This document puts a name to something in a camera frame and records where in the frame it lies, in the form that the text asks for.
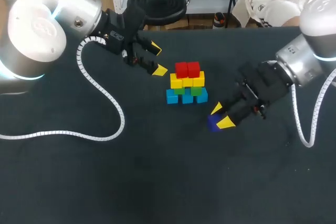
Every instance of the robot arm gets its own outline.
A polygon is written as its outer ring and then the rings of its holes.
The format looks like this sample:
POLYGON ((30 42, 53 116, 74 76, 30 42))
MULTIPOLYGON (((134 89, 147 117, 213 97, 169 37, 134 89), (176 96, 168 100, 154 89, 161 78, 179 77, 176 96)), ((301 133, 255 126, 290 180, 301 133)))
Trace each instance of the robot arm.
POLYGON ((276 61, 257 68, 241 66, 234 95, 218 102, 209 117, 212 130, 237 126, 250 114, 266 118, 266 109, 295 84, 306 86, 336 69, 336 0, 314 0, 300 17, 302 34, 276 53, 276 61))
POLYGON ((109 9, 102 11, 100 0, 4 1, 9 16, 0 40, 0 94, 28 91, 62 55, 66 33, 80 39, 104 38, 105 48, 117 55, 124 52, 127 64, 139 64, 153 75, 162 76, 166 72, 162 66, 146 61, 133 51, 137 42, 156 55, 161 52, 155 43, 138 35, 145 14, 136 7, 118 15, 109 9))

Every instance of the white shorts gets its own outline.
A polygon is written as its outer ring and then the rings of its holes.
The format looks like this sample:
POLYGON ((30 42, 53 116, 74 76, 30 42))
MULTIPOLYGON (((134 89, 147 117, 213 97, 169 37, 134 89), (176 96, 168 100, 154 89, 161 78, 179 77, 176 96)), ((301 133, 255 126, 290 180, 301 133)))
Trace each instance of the white shorts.
POLYGON ((254 13, 265 27, 282 26, 300 16, 305 3, 312 0, 252 0, 254 13))

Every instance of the black tabletop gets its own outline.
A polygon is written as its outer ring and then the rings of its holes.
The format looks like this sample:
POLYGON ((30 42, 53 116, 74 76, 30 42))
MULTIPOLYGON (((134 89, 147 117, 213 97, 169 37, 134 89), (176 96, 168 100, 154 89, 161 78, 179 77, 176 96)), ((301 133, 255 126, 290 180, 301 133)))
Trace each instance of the black tabletop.
MULTIPOLYGON (((336 91, 322 106, 316 145, 297 136, 290 96, 263 121, 211 133, 206 118, 230 94, 239 65, 274 59, 296 28, 145 33, 163 52, 158 62, 199 61, 209 103, 167 105, 169 74, 152 77, 98 45, 83 63, 119 101, 125 130, 110 142, 73 136, 0 141, 0 223, 335 223, 336 91)), ((32 90, 0 96, 1 134, 71 130, 113 134, 112 104, 80 73, 77 44, 32 90)), ((298 91, 310 130, 323 79, 298 91)))

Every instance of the stool seat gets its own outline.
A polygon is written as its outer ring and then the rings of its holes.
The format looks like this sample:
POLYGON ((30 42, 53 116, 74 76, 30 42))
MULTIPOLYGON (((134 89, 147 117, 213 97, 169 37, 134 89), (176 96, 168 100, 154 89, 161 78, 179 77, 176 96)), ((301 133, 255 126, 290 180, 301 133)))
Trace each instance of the stool seat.
POLYGON ((145 25, 165 26, 179 21, 187 12, 186 0, 128 0, 146 13, 145 25))

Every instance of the toy block tower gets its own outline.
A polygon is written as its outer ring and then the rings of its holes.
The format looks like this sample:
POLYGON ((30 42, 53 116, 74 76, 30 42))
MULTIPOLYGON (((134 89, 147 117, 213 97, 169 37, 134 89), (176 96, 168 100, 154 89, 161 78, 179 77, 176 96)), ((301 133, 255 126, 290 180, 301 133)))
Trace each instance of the toy block tower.
POLYGON ((201 71, 199 62, 179 62, 175 64, 176 73, 170 74, 170 88, 166 91, 167 104, 179 102, 189 104, 196 100, 197 103, 208 101, 205 89, 205 75, 201 71))

